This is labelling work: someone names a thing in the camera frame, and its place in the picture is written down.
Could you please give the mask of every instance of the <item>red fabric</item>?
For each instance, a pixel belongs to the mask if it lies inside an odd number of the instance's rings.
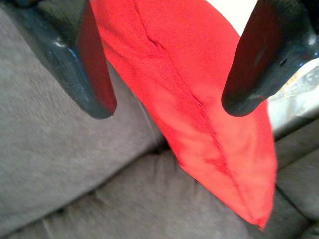
[[[239,35],[204,0],[93,0],[105,54],[147,107],[181,167],[252,224],[273,206],[267,105],[229,116],[221,96]]]

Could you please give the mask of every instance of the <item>black plastic piece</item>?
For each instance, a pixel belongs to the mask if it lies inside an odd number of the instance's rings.
[[[114,113],[116,98],[89,2],[73,43],[36,6],[20,8],[1,2],[0,7],[11,17],[40,62],[83,111],[96,119]],[[88,31],[90,39],[83,38],[86,36],[83,31]]]
[[[40,0],[15,0],[20,7],[29,7],[36,4]]]
[[[309,6],[318,9],[316,0],[258,0],[222,96],[230,115],[251,113],[304,64],[319,57],[319,11]]]

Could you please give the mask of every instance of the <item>gray couch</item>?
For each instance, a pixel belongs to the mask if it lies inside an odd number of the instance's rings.
[[[95,120],[0,11],[0,238],[319,238],[319,120],[277,141],[275,208],[260,232],[179,168],[109,69],[118,108]]]

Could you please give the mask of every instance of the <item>gray upholstery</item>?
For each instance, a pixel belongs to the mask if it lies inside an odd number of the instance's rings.
[[[278,191],[271,218],[263,232],[247,224],[252,239],[296,239],[309,226],[302,216]]]
[[[319,119],[276,142],[278,167],[283,168],[319,148]]]
[[[170,151],[137,160],[96,191],[6,239],[294,239],[308,226],[279,193],[264,232],[177,165]]]
[[[0,237],[94,189],[162,135],[109,66],[118,108],[92,119],[0,10]]]
[[[301,239],[319,239],[319,223],[307,229]]]
[[[319,149],[279,171],[277,184],[304,215],[319,221]]]

